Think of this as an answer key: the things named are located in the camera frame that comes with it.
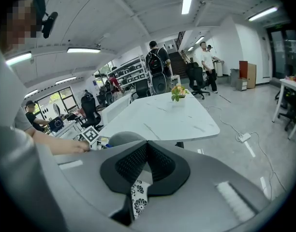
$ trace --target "gray floor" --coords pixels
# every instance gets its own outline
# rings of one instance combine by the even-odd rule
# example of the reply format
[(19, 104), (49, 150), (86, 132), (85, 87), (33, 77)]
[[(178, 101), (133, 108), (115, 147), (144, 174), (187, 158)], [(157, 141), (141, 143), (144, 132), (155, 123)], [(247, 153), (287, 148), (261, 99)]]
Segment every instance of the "gray floor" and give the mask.
[[(270, 198), (269, 177), (272, 177), (272, 170), (258, 146), (258, 136), (252, 134), (247, 141), (255, 154), (255, 157), (252, 157), (246, 145), (235, 140), (236, 132), (220, 121), (221, 115), (224, 122), (232, 124), (239, 132), (243, 134), (257, 132), (260, 135), (261, 148), (271, 159), (281, 183), (289, 190), (296, 179), (296, 133), (289, 141), (287, 137), (291, 128), (288, 132), (284, 130), (287, 119), (276, 118), (275, 123), (272, 123), (276, 108), (274, 97), (278, 91), (275, 86), (262, 85), (240, 92), (227, 84), (218, 84), (218, 94), (205, 95), (205, 100), (196, 95), (204, 107), (217, 106), (222, 109), (222, 112), (213, 107), (209, 109), (209, 114), (220, 128), (220, 134), (215, 138), (185, 142), (185, 149), (195, 152), (202, 149), (205, 155), (219, 159), (261, 189), (263, 188), (260, 178), (263, 177), (267, 196)], [(271, 185), (272, 199), (274, 199), (283, 192), (283, 189), (275, 175), (271, 179)]]

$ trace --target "power strip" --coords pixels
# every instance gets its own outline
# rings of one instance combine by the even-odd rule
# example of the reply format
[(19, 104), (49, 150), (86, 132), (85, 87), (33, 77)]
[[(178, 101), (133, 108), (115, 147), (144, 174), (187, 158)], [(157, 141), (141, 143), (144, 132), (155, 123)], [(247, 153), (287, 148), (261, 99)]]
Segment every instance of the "power strip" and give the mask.
[(245, 141), (247, 141), (249, 138), (251, 138), (251, 135), (249, 133), (245, 133), (244, 135), (239, 137), (239, 140), (244, 143)]

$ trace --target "staircase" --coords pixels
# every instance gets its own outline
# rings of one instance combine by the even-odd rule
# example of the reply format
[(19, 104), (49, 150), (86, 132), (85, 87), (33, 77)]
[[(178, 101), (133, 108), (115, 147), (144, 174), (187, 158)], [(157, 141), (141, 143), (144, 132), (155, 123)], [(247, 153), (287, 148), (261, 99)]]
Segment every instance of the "staircase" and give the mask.
[(181, 55), (178, 52), (174, 52), (169, 54), (169, 58), (171, 60), (173, 75), (179, 75), (180, 78), (188, 78), (186, 74), (187, 65)]

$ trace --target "patterned fabric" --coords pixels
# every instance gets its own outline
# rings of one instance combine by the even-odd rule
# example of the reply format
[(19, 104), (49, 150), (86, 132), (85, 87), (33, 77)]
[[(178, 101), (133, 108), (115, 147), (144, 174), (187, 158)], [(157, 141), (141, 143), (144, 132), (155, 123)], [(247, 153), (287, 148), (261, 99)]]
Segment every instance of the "patterned fabric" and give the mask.
[(139, 217), (148, 203), (147, 189), (149, 186), (150, 184), (144, 181), (136, 180), (131, 187), (132, 206), (135, 219)]

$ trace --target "black and white pattern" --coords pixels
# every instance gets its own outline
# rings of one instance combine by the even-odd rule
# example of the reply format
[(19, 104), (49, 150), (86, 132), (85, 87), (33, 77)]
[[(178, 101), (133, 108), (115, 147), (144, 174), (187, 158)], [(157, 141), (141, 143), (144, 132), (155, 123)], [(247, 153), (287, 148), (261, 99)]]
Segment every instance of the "black and white pattern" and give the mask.
[(99, 137), (97, 131), (95, 130), (95, 128), (93, 126), (88, 127), (87, 129), (85, 129), (81, 135), (90, 143), (94, 143), (96, 141), (96, 139)]
[(135, 219), (139, 217), (148, 203), (147, 189), (149, 186), (150, 184), (144, 181), (136, 180), (131, 187), (132, 206)]

